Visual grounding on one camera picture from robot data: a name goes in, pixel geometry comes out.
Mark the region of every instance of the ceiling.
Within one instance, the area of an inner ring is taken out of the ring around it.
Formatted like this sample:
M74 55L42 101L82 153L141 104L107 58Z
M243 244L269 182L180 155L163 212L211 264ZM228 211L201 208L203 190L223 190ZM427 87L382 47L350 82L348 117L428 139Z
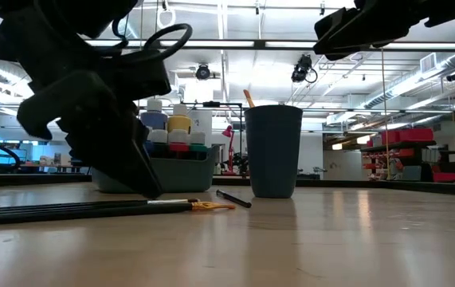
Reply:
M307 40L317 39L314 24L319 21L321 0L287 1L259 0L261 13L256 15L255 0L229 0L226 10L219 10L219 1L182 0L169 1L169 7L175 11L175 21L185 22L194 28L194 39L278 39ZM351 0L326 0L326 14L342 6L353 6ZM147 39L158 28L155 7L157 1L146 0L136 7L128 18L132 38ZM224 29L219 29L222 22ZM170 14L163 14L162 22L169 21ZM165 36L176 39L178 32ZM105 31L100 39L115 39L110 30ZM423 23L414 26L403 41L455 41L455 21L428 29ZM311 54L316 64L318 81L313 85L293 84L291 73L294 64L302 54ZM352 57L330 62L316 56L311 50L275 51L275 50L226 50L226 83L232 102L246 104L243 89L248 89L256 104L275 104L285 102L299 107L356 108L367 95L382 88L383 78L391 82L419 66L419 61L428 53L380 52L359 53ZM221 74L222 53L211 49L184 49L166 60L170 72L176 72L185 85L191 79L193 70L199 63L208 64L210 69ZM209 80L214 90L214 99L222 100L219 79ZM455 83L445 83L454 88ZM395 108L406 108L414 102L431 97L439 91L439 80L427 82L423 86L407 92L393 100ZM166 97L174 99L175 93Z

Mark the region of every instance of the gray plastic bin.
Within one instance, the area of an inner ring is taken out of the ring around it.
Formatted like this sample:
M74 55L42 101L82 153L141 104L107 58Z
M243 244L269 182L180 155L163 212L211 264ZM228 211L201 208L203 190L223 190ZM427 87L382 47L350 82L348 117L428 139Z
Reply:
M151 163L166 193L202 192L211 187L217 152L218 146L213 146L204 160L151 159ZM137 193L94 168L92 181L103 193Z

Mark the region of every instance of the tall plastic cup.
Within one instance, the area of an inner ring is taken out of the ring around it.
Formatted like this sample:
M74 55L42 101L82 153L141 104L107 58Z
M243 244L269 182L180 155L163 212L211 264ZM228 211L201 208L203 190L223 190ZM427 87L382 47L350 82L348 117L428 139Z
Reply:
M252 191L255 196L288 199L296 185L303 111L267 105L245 112Z

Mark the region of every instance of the workbench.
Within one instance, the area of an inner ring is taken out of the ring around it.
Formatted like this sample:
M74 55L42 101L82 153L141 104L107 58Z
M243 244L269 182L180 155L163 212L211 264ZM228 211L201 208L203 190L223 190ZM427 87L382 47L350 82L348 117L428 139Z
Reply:
M297 188L253 207L0 226L0 287L455 286L455 195ZM164 195L226 202L214 192ZM0 187L0 206L139 199Z

